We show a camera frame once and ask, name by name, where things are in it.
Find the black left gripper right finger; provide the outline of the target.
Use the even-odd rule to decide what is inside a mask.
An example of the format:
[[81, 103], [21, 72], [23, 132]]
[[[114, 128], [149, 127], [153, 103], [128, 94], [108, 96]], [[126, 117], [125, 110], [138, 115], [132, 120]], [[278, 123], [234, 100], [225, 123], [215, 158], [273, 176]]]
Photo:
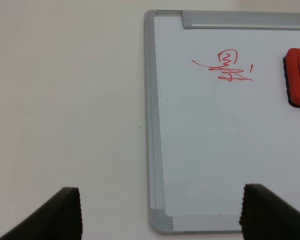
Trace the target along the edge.
[[246, 184], [239, 219], [245, 240], [300, 240], [300, 212], [262, 184]]

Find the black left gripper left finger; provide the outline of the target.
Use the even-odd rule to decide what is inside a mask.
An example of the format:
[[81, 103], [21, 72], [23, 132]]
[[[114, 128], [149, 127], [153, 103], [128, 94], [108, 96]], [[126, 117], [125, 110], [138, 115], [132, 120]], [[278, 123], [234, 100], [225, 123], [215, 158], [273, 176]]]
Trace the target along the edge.
[[81, 240], [80, 191], [63, 187], [0, 240]]

